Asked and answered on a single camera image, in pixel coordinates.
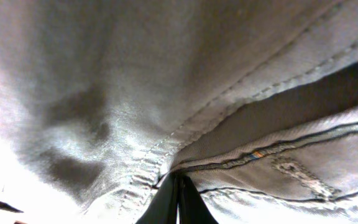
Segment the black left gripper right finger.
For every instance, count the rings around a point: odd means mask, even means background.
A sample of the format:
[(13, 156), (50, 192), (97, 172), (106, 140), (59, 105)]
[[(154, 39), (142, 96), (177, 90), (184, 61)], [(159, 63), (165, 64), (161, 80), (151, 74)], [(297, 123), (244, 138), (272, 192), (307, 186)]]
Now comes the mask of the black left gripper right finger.
[(181, 176), (178, 186), (180, 224), (218, 224), (189, 177)]

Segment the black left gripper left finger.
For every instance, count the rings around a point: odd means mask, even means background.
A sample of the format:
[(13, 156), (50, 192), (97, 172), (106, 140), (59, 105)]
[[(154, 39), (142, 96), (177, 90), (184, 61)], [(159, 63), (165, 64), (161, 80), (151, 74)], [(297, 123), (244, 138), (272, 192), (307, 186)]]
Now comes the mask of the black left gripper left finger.
[(176, 224), (178, 207), (178, 176), (170, 174), (136, 224)]

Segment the grey shorts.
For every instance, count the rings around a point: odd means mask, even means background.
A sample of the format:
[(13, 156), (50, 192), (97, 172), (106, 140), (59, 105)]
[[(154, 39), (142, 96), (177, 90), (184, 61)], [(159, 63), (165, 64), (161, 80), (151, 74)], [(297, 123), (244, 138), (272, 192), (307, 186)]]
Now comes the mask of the grey shorts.
[(0, 223), (358, 223), (358, 0), (0, 1)]

